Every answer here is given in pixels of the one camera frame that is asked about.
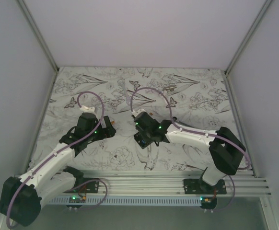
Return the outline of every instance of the perforated metal strip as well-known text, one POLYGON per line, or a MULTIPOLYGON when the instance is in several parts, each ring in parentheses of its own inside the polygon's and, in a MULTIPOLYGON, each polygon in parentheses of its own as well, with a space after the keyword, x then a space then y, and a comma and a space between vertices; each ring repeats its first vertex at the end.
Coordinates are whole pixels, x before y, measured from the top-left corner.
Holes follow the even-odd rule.
MULTIPOLYGON (((103 196, 88 196, 85 203, 70 203, 70 195, 58 196, 49 205, 95 205, 103 196)), ((200 197, 162 197, 162 196, 108 196, 102 205, 124 206, 201 206, 200 197)))

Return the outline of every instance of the floral tablecloth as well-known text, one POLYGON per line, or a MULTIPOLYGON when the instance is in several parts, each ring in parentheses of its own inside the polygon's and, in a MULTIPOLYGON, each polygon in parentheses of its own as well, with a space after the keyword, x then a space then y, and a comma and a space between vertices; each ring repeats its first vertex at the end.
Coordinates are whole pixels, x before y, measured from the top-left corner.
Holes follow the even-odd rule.
MULTIPOLYGON (((58 140, 77 124, 82 112, 76 98, 83 91, 99 94, 105 104, 105 115, 114 121, 117 133, 113 138, 88 145, 69 166, 80 170, 183 171, 193 167, 204 169, 212 162, 208 149, 187 145, 161 143, 159 147, 152 144, 141 149, 133 139, 135 124, 123 85, 129 96, 144 86, 160 91, 174 86, 174 91, 165 93, 179 121, 201 129, 225 126, 237 135, 220 70, 63 67, 54 85, 30 168, 48 155, 58 140)), ((135 107, 144 108, 158 121, 169 119, 168 108, 158 93, 143 90, 134 100, 135 107)), ((84 94, 80 102, 96 107, 100 116, 101 104, 94 96, 84 94)))

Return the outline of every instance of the white wall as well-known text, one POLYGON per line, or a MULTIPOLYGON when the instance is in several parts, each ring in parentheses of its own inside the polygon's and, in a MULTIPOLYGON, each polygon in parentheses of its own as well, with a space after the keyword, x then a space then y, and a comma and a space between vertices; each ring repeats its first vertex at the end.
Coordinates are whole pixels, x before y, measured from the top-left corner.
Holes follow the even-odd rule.
POLYGON ((279 206, 279 1, 230 75, 256 166, 279 206))
POLYGON ((265 0, 26 0, 59 66, 225 70, 265 0))
POLYGON ((0 0, 0 196, 25 164, 53 73, 16 1, 0 0))

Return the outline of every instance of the gray floor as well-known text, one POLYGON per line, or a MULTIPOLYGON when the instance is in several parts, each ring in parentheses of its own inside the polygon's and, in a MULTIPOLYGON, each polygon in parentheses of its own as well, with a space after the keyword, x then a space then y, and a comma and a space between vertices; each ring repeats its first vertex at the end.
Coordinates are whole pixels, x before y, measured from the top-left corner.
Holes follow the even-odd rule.
MULTIPOLYGON (((227 199, 219 201, 224 205, 227 199)), ((198 207, 103 206, 68 212, 46 206, 30 226, 18 230, 266 230, 259 199, 236 198, 224 211, 204 213, 198 207)))

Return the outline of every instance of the robotic arm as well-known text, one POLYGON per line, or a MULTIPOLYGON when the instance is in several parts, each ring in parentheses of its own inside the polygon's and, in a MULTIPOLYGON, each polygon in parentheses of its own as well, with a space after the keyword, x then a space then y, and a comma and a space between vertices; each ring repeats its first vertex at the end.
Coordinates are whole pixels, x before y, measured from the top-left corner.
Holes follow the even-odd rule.
POLYGON ((88 144, 111 138, 116 130, 113 128, 109 117, 104 117, 105 128, 100 125, 92 135, 67 148, 77 140, 82 139, 96 126, 98 119, 94 108, 83 106, 84 113, 79 117, 75 127, 67 132, 53 151, 38 165, 19 178, 10 177, 3 184, 0 213, 7 215, 8 207, 16 190, 25 182, 16 196, 11 209, 10 217, 23 226, 30 225, 39 215, 40 210, 57 195, 74 188, 84 182, 83 173, 72 167, 67 167, 63 172, 58 171, 71 162, 88 144))
POLYGON ((209 165, 203 172, 200 183, 201 187, 209 188, 226 175, 235 175, 243 158, 243 154, 235 147, 226 142, 211 137, 210 134, 224 137, 240 148, 245 150, 243 144, 236 136, 225 127, 219 130, 201 130, 179 124, 177 128, 169 120, 158 122, 153 119, 144 109, 132 112, 138 133, 134 139, 144 149, 153 142, 159 146, 160 142, 186 144, 199 149, 209 149, 214 164, 209 165), (192 130, 193 133, 185 132, 184 129, 192 130))

